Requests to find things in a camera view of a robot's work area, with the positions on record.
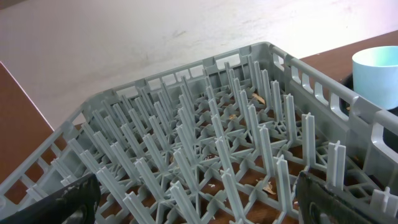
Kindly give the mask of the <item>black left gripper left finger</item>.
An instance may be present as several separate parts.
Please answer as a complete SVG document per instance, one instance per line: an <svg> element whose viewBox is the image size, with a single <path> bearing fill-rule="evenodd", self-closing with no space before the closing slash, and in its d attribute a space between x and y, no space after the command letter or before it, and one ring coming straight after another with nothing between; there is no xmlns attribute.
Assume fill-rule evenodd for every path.
<svg viewBox="0 0 398 224"><path fill-rule="evenodd" d="M89 223L96 221L100 183L87 174L38 202L1 220L1 223Z"/></svg>

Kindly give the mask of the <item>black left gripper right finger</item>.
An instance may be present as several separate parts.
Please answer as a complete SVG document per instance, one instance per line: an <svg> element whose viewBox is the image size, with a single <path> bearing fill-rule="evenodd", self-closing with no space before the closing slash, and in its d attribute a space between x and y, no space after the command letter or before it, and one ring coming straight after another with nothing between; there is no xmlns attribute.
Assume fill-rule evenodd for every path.
<svg viewBox="0 0 398 224"><path fill-rule="evenodd" d="M309 172L299 173L295 194L304 223L382 223L382 213Z"/></svg>

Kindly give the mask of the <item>light blue plastic cup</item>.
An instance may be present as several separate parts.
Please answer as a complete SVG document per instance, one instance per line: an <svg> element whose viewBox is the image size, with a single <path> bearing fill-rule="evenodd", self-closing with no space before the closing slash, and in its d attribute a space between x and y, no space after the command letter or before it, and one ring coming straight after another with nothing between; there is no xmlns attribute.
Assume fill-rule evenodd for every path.
<svg viewBox="0 0 398 224"><path fill-rule="evenodd" d="M397 107L397 46L361 50L352 56L353 90L378 107Z"/></svg>

